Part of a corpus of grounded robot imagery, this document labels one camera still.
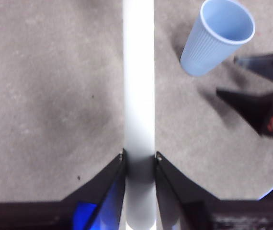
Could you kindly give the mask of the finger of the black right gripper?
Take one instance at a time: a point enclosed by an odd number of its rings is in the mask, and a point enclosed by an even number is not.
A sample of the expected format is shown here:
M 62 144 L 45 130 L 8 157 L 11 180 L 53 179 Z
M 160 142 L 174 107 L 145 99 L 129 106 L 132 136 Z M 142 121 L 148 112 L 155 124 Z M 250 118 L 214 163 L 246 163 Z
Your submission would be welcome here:
M 273 108 L 273 93 L 251 95 L 216 89 L 216 95 L 234 109 L 258 135 L 272 135 L 268 118 Z
M 261 56 L 235 56 L 234 64 L 273 81 L 273 53 Z

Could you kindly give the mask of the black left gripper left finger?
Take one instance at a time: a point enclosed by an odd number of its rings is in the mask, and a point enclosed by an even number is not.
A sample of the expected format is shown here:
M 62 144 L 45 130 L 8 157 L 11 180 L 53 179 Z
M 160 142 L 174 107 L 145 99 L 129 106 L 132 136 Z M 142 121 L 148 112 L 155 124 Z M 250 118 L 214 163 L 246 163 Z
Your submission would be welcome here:
M 126 151 L 58 201 L 0 203 L 0 230 L 117 230 L 125 195 Z

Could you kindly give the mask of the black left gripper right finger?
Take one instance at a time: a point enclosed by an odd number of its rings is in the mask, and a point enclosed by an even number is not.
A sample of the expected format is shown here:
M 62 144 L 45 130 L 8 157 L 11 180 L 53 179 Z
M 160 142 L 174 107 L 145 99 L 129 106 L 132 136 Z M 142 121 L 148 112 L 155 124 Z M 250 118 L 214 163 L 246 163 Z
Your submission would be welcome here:
M 186 177 L 160 152 L 156 196 L 165 230 L 273 230 L 273 190 L 259 200 L 222 200 Z

